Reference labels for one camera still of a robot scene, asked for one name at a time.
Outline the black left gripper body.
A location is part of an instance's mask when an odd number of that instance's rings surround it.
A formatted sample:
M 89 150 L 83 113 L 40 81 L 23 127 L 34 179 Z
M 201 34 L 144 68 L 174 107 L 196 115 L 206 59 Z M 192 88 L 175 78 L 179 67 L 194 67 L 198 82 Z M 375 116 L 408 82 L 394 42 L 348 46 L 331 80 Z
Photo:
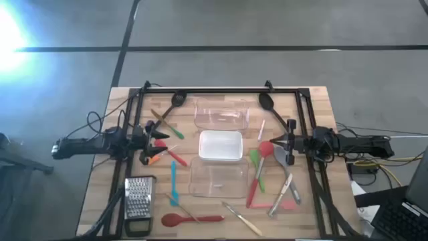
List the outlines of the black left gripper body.
M 143 165 L 148 165 L 149 159 L 156 155 L 151 144 L 151 131 L 154 126 L 152 120 L 143 127 L 135 125 L 132 130 L 132 145 L 134 150 L 141 150 L 139 160 Z

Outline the small red spoon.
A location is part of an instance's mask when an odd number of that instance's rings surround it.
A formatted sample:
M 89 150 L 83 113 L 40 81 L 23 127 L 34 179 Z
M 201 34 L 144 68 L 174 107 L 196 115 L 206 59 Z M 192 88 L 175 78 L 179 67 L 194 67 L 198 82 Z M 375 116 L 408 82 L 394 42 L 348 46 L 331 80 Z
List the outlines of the small red spoon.
M 169 148 L 169 147 L 166 145 L 166 143 L 165 143 L 164 141 L 162 141 L 162 140 L 160 140 L 160 139 L 155 140 L 155 141 L 154 141 L 154 145 L 155 145 L 156 147 L 166 147 L 166 148 L 167 148 L 167 153 L 168 153 L 171 157 L 173 157 L 175 161 L 177 161 L 178 163 L 180 163 L 180 164 L 181 164 L 182 166 L 184 166 L 184 167 L 187 167 L 187 166 L 188 166 L 187 162 L 186 162 L 184 159 L 182 159 L 181 157 L 179 157 L 176 153 L 174 153 L 174 152 L 172 151 L 172 149 L 171 149 L 171 148 Z

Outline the orange handled knife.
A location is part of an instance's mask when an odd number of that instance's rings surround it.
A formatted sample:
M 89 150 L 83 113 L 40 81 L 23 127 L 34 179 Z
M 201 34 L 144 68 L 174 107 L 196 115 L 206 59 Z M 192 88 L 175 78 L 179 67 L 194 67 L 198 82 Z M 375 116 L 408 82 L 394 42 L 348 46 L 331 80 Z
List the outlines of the orange handled knife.
M 166 150 L 166 151 L 162 151 L 162 152 L 160 152 L 159 154 L 155 155 L 154 157 L 150 157 L 150 158 L 148 159 L 148 165 L 152 165 L 152 164 L 156 163 L 157 161 L 159 161 L 159 160 L 160 160 L 160 158 L 161 158 L 163 155 L 166 155 L 167 153 L 168 153 L 168 150 Z

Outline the grey nylon turner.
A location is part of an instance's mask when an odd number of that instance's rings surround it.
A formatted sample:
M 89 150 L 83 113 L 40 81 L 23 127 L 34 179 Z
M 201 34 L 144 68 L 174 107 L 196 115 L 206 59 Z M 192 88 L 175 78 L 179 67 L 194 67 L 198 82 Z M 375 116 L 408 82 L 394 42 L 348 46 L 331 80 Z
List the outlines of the grey nylon turner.
M 275 147 L 274 157 L 280 163 L 280 165 L 284 168 L 284 173 L 286 174 L 286 177 L 288 177 L 291 174 L 288 170 L 288 163 L 287 163 L 288 152 L 283 150 L 281 147 Z M 297 187 L 293 179 L 290 182 L 289 188 L 292 192 L 295 203 L 300 205 L 302 200 L 300 198 L 300 194 L 298 193 Z

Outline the red steel-handled round spoon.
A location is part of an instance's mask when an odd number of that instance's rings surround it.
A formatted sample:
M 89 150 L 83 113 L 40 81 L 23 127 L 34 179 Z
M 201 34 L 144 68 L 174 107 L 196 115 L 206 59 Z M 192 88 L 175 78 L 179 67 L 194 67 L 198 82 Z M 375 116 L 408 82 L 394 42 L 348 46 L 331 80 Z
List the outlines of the red steel-handled round spoon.
M 260 154 L 260 161 L 259 161 L 257 171 L 255 173 L 255 177 L 251 183 L 251 187 L 249 189 L 248 197 L 246 199 L 246 208 L 251 207 L 251 203 L 253 201 L 253 197 L 255 195 L 255 191 L 256 191 L 256 188 L 257 188 L 258 183 L 259 183 L 261 171 L 263 169 L 263 163 L 265 161 L 265 158 L 270 156 L 274 152 L 274 146 L 269 141 L 263 141 L 260 143 L 260 145 L 258 147 L 258 151 Z

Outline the green handled knife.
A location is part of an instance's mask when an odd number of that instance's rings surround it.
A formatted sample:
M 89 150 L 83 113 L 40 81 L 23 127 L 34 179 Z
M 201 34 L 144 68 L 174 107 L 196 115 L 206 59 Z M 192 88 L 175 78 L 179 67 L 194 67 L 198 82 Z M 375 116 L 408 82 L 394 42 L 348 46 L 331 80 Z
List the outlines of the green handled knife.
M 154 117 L 156 117 L 162 124 L 166 125 L 168 128 L 170 128 L 170 130 L 172 130 L 172 132 L 174 132 L 174 134 L 176 134 L 176 136 L 179 139 L 184 139 L 185 136 L 179 132 L 178 130 L 176 130 L 173 126 L 171 126 L 160 114 L 158 114 L 156 111 L 154 111 L 153 109 L 150 110 L 151 113 L 154 115 Z

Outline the green silicone spatula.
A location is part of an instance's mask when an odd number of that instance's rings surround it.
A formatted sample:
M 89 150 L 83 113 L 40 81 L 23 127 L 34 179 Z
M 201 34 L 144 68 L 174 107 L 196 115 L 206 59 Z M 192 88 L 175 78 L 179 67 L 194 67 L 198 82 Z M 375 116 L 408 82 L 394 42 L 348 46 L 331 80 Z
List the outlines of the green silicone spatula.
M 252 149 L 249 152 L 249 156 L 250 156 L 251 162 L 253 163 L 253 165 L 255 167 L 255 170 L 257 171 L 258 167 L 259 167 L 259 163 L 261 161 L 261 156 L 259 154 L 259 151 L 256 149 Z M 265 192 L 265 185 L 264 185 L 262 176 L 259 177 L 259 188 L 261 189 L 262 193 Z

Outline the black solid spoon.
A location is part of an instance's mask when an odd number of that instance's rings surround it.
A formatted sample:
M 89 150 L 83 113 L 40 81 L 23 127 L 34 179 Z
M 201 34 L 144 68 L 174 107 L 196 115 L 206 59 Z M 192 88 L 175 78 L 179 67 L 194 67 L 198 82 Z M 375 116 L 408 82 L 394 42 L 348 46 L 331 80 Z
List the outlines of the black solid spoon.
M 285 130 L 288 129 L 287 123 L 283 120 L 283 118 L 275 111 L 274 109 L 274 101 L 272 100 L 271 96 L 267 93 L 259 93 L 258 100 L 260 103 L 260 106 L 264 110 L 270 111 L 280 122 L 280 124 L 284 127 Z

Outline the black slotted spoon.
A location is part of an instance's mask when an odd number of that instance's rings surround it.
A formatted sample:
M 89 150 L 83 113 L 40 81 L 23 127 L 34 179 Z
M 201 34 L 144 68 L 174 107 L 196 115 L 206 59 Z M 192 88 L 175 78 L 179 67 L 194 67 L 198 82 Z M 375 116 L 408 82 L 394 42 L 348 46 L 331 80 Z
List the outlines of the black slotted spoon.
M 182 106 L 186 101 L 186 98 L 187 98 L 187 93 L 184 90 L 176 91 L 171 98 L 170 107 L 162 115 L 159 116 L 157 122 L 155 123 L 154 128 L 157 129 L 158 127 L 160 127 L 161 124 L 169 126 L 169 123 L 165 122 L 166 117 L 174 108 Z

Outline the pink silicone spatula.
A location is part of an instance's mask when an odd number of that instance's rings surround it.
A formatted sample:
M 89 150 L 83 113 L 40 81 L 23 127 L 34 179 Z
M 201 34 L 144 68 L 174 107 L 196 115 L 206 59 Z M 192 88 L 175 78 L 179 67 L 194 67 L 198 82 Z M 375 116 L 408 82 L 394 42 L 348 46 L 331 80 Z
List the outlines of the pink silicone spatula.
M 271 208 L 273 204 L 251 204 L 250 208 L 257 209 L 257 208 Z M 285 199 L 281 202 L 281 204 L 278 206 L 279 208 L 282 208 L 284 210 L 294 210 L 296 209 L 297 204 L 294 200 Z

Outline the clear plastic container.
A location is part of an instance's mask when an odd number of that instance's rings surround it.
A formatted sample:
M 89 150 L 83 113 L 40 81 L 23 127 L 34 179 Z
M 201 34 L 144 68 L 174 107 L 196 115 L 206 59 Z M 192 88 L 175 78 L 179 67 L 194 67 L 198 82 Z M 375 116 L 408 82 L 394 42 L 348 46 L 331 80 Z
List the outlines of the clear plastic container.
M 209 100 L 195 104 L 195 125 L 214 131 L 242 131 L 249 125 L 249 107 L 245 100 Z
M 191 161 L 189 193 L 195 197 L 244 198 L 249 165 L 239 161 Z

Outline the thin gold utensil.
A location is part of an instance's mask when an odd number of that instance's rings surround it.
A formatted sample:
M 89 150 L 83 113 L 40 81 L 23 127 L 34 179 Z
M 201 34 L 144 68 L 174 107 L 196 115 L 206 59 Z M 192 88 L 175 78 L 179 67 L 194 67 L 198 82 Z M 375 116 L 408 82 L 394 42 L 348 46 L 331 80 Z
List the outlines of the thin gold utensil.
M 165 195 L 174 203 L 177 204 L 178 207 L 180 207 L 186 214 L 188 214 L 190 217 L 192 217 L 198 224 L 201 224 L 201 221 L 196 218 L 189 210 L 187 210 L 186 208 L 184 208 L 184 206 L 182 206 L 179 201 L 177 199 L 175 199 L 171 194 L 169 193 L 165 193 Z

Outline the white rectangular dish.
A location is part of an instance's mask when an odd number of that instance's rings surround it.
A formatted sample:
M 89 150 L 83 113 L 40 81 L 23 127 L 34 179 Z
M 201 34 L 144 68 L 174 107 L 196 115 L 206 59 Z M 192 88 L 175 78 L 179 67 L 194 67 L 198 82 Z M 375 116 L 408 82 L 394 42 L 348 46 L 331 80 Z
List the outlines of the white rectangular dish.
M 243 136 L 238 131 L 202 131 L 198 154 L 207 161 L 239 161 L 243 157 Z

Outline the black power box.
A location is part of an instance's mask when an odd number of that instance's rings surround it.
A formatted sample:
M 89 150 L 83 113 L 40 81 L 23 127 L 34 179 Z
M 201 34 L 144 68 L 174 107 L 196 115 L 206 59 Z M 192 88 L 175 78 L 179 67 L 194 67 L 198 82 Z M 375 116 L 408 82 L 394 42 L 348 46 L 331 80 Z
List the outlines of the black power box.
M 358 166 L 353 163 L 347 163 L 346 166 L 350 175 L 366 175 L 371 173 L 371 167 L 368 166 Z

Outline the dark grey stand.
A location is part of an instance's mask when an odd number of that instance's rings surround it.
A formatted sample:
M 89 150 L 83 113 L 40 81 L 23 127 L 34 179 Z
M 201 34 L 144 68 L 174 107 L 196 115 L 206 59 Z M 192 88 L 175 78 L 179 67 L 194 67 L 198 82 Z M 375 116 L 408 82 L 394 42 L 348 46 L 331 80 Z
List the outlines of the dark grey stand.
M 6 146 L 10 144 L 11 141 L 7 135 L 0 133 L 0 161 L 10 163 L 12 165 L 18 165 L 33 170 L 38 170 L 43 172 L 46 175 L 52 174 L 54 168 L 49 165 L 44 165 L 40 162 L 33 161 L 31 159 L 22 157 L 16 153 L 11 153 L 7 150 Z

